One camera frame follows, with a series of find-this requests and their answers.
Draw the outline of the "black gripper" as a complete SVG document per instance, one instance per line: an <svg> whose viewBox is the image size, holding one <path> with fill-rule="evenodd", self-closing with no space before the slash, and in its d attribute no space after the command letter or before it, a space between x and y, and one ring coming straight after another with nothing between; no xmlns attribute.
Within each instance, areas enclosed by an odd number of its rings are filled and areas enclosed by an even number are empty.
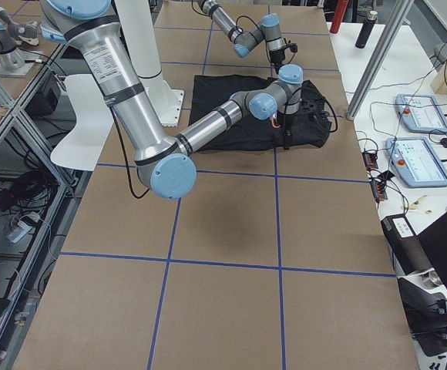
<svg viewBox="0 0 447 370"><path fill-rule="evenodd" d="M281 118L283 126L283 148L284 150L290 149L290 133L292 133L292 126L294 124L293 114L283 114Z"/></svg>
<svg viewBox="0 0 447 370"><path fill-rule="evenodd" d="M285 60L283 49L269 51L269 58L272 65L282 65Z"/></svg>

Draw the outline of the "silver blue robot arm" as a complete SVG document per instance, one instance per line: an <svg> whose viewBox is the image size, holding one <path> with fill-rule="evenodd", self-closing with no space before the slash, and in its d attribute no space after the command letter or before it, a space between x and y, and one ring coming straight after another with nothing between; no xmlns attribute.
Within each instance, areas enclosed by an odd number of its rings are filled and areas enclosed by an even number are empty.
<svg viewBox="0 0 447 370"><path fill-rule="evenodd" d="M78 49L87 62L105 104L128 134L140 182L157 196L178 199L197 178L190 154L247 115L265 120L295 114L303 70L287 64L277 80L261 90L241 91L176 136L166 134L145 87L119 38L121 23L108 1L42 1L43 34Z"/></svg>
<svg viewBox="0 0 447 370"><path fill-rule="evenodd" d="M282 67L285 60L285 50L289 45L282 37L280 20L277 13L265 15L252 31L246 31L237 24L217 1L197 1L202 13L227 34L234 45L236 54L244 58L248 56L262 42L268 53L270 64L276 72Z"/></svg>

